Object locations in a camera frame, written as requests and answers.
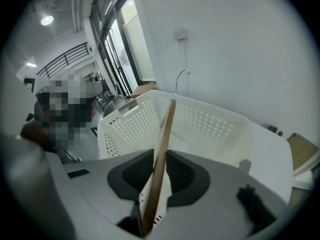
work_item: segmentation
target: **railing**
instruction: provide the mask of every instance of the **railing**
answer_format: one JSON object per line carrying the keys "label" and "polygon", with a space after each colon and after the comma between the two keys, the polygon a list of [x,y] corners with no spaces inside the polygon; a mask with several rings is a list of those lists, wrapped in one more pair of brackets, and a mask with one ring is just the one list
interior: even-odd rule
{"label": "railing", "polygon": [[50,79],[69,64],[81,59],[84,56],[87,56],[88,54],[87,42],[79,44],[56,57],[53,61],[41,69],[37,75]]}

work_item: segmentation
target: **cardboard box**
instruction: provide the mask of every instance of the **cardboard box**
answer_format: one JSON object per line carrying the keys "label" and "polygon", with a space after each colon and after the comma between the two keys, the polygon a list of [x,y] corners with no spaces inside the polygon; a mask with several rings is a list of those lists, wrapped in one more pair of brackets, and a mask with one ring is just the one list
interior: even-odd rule
{"label": "cardboard box", "polygon": [[146,92],[149,92],[151,90],[156,90],[156,89],[157,89],[157,86],[154,83],[140,85],[134,90],[134,92],[131,94],[131,97],[134,99],[136,97],[139,97],[142,94],[145,94]]}
{"label": "cardboard box", "polygon": [[297,133],[294,133],[288,142],[291,148],[293,170],[306,163],[319,150],[316,145]]}

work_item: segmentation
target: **metal hanger hook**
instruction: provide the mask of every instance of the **metal hanger hook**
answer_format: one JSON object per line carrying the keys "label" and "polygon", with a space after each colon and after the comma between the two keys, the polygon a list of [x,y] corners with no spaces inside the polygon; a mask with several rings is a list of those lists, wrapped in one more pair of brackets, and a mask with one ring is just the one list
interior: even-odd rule
{"label": "metal hanger hook", "polygon": [[176,78],[176,81],[175,81],[175,92],[174,92],[174,95],[173,95],[173,99],[176,98],[176,94],[177,94],[177,91],[178,91],[178,80],[179,80],[179,77],[184,71],[186,71],[188,75],[191,74],[188,69],[184,69],[179,73],[179,75],[178,75],[178,77]]}

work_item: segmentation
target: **white electrical socket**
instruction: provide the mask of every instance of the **white electrical socket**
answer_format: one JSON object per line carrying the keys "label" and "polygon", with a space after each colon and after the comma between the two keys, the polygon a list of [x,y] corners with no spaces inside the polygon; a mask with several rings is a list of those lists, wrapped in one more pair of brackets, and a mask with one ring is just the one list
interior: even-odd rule
{"label": "white electrical socket", "polygon": [[174,40],[180,41],[180,40],[187,40],[187,30],[184,26],[177,28],[175,31],[173,31]]}

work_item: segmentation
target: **white plastic basket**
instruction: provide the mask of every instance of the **white plastic basket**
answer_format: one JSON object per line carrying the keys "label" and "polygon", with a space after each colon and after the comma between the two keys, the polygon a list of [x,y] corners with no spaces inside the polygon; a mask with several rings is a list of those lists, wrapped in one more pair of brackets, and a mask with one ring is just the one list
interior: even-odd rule
{"label": "white plastic basket", "polygon": [[[156,154],[160,124],[172,97],[172,93],[151,90],[103,118],[98,125],[100,158],[149,149],[155,149]],[[137,106],[124,113],[132,103]],[[170,150],[237,166],[244,159],[251,160],[252,145],[253,131],[247,118],[215,105],[176,96]],[[151,178],[140,193],[141,213]],[[165,216],[171,195],[169,176],[165,173],[154,226]]]}

